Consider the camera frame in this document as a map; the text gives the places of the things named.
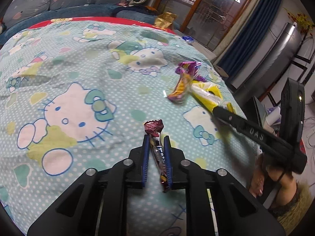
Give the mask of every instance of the chocolate bar wrapper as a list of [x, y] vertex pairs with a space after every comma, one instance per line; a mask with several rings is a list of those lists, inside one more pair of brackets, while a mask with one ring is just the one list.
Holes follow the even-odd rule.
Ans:
[[180, 64], [179, 69], [181, 76], [179, 81], [173, 92], [167, 95], [167, 98], [170, 101], [182, 104], [186, 100], [197, 68], [196, 62], [184, 62]]
[[165, 157], [161, 143], [161, 131], [163, 128], [162, 120], [147, 121], [144, 124], [144, 131], [149, 135], [150, 149], [160, 172], [160, 182], [163, 186], [163, 192], [167, 192], [170, 188], [167, 181]]

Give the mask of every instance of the bow print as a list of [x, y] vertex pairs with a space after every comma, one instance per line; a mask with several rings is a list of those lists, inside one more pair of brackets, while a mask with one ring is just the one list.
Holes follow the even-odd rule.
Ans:
[[140, 73], [142, 73], [143, 75], [149, 75], [151, 74], [152, 72], [157, 72], [159, 73], [160, 72], [160, 69], [156, 66], [152, 66], [150, 68], [147, 68], [147, 69], [140, 69], [139, 70]]
[[85, 103], [92, 105], [92, 110], [95, 113], [95, 119], [104, 122], [114, 119], [111, 110], [106, 106], [105, 96], [100, 90], [91, 90], [86, 94]]
[[97, 31], [103, 31], [105, 29], [105, 27], [104, 26], [89, 25], [88, 29], [93, 29], [93, 30], [97, 30]]
[[193, 132], [194, 137], [196, 138], [203, 138], [207, 140], [209, 145], [212, 145], [215, 141], [215, 137], [212, 134], [209, 134], [207, 131], [204, 130], [204, 127], [198, 125]]
[[44, 55], [45, 52], [39, 52], [37, 55], [35, 55], [34, 57], [41, 57], [42, 55]]
[[7, 89], [10, 87], [14, 87], [15, 89], [18, 89], [21, 85], [21, 81], [22, 81], [21, 77], [17, 77], [17, 78], [10, 77], [5, 87]]

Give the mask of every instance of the person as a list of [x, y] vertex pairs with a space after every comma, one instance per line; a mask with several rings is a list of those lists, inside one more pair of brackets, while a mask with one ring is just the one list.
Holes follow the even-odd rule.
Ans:
[[[255, 198], [262, 195], [267, 175], [276, 182], [284, 172], [281, 167], [264, 166], [263, 159], [263, 154], [258, 156], [248, 189]], [[308, 184], [303, 181], [297, 182], [291, 171], [284, 173], [279, 183], [281, 188], [268, 211], [284, 227], [286, 235], [289, 235], [301, 221], [313, 199]]]

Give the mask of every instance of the hello kitty face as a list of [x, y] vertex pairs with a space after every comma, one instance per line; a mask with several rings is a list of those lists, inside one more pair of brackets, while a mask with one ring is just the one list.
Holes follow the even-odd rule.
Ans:
[[6, 88], [9, 89], [10, 92], [15, 91], [21, 86], [21, 82], [24, 79], [22, 76], [23, 72], [28, 70], [28, 67], [24, 66], [17, 69], [6, 81]]
[[113, 119], [116, 106], [100, 96], [99, 90], [84, 89], [72, 83], [65, 93], [45, 106], [44, 117], [48, 125], [59, 126], [78, 142], [101, 138], [100, 134]]
[[209, 112], [201, 106], [194, 106], [183, 114], [183, 117], [193, 127], [193, 136], [198, 138], [203, 146], [212, 145], [218, 129], [212, 122]]
[[35, 56], [35, 58], [30, 63], [27, 64], [27, 66], [31, 67], [31, 66], [35, 65], [36, 63], [43, 62], [45, 59], [47, 59], [47, 56], [44, 55], [44, 53], [45, 52], [41, 52], [41, 53], [37, 54]]
[[32, 65], [38, 63], [38, 62], [42, 62], [47, 58], [47, 56], [43, 55], [40, 57], [35, 57], [30, 63], [27, 64], [27, 66], [23, 66], [20, 67], [19, 69], [17, 69], [12, 75], [11, 77], [13, 78], [17, 78], [17, 77], [22, 77], [23, 72], [25, 72], [26, 70], [28, 70]]
[[212, 68], [212, 67], [208, 67], [208, 75], [206, 76], [206, 79], [214, 82], [220, 86], [223, 86], [223, 80], [220, 77], [220, 75]]
[[9, 55], [12, 55], [22, 49], [25, 46], [25, 42], [22, 42], [16, 46], [14, 46], [12, 49], [9, 50]]
[[111, 31], [106, 29], [104, 26], [99, 26], [98, 24], [89, 25], [84, 29], [83, 34], [89, 38], [92, 38], [95, 35], [113, 35], [116, 31]]
[[128, 63], [128, 69], [132, 72], [156, 77], [157, 73], [160, 73], [160, 68], [167, 65], [163, 52], [157, 48], [144, 48], [139, 51], [133, 51], [130, 55], [138, 57], [137, 60]]
[[15, 35], [12, 36], [12, 39], [15, 40], [15, 39], [18, 39], [22, 36], [23, 32], [20, 32], [20, 33], [17, 33]]

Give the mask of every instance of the light blue bed sheet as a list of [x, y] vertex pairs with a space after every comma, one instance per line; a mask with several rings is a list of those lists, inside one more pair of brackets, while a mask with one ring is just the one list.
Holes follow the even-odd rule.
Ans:
[[[227, 169], [249, 181], [256, 145], [191, 96], [164, 97], [177, 64], [200, 61], [199, 73], [234, 101], [210, 62], [180, 37], [139, 26], [56, 22], [24, 30], [1, 49], [0, 199], [26, 234], [30, 225], [87, 168], [111, 168], [142, 145], [143, 123], [162, 119], [162, 136], [202, 168]], [[185, 235], [185, 193], [162, 193], [150, 156], [148, 181], [130, 190], [129, 235]]]

